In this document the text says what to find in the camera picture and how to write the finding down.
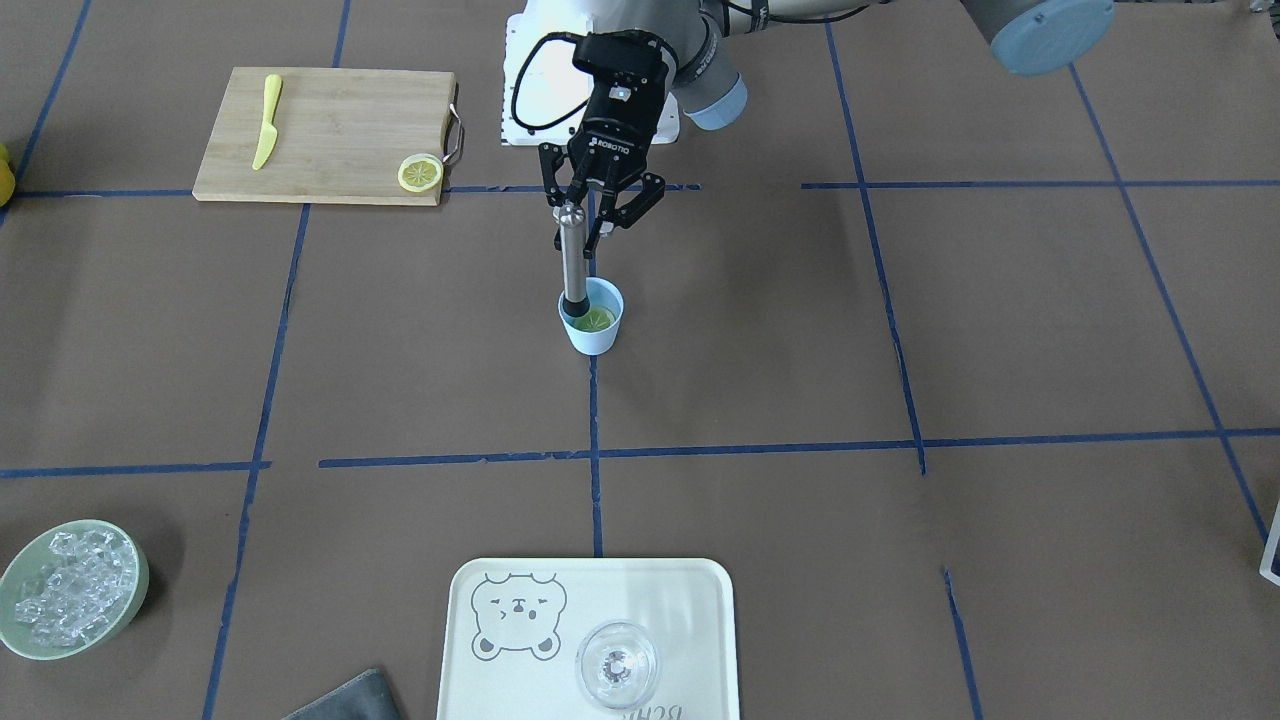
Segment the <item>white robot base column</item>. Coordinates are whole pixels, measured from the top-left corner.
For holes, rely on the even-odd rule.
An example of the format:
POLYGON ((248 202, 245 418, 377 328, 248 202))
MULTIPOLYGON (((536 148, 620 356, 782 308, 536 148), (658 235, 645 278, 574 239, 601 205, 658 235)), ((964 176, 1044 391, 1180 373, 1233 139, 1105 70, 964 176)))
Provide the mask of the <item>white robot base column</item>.
POLYGON ((573 45, 552 33, 609 33, 643 29, 669 46, 671 73, 700 53, 710 31, 696 1, 526 1, 507 20, 502 141, 513 146, 564 143, 577 129, 593 79, 575 69, 573 45))

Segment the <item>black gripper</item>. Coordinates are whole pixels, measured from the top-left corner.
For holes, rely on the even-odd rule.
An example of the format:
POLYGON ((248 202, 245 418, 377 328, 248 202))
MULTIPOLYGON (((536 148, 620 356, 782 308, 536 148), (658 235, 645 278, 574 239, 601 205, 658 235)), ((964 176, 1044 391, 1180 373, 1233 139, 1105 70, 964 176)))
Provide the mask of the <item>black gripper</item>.
POLYGON ((590 97, 568 145, 539 143, 538 160, 550 208, 580 208, 586 186, 600 186, 585 259, 595 258, 603 236, 632 227, 666 196, 666 179, 644 172, 668 94, 668 50, 643 29, 589 33, 573 50, 575 69, 591 77, 590 97), (567 187, 559 179, 564 165, 572 170, 567 187), (620 195, 635 182, 639 190, 620 206, 620 195))

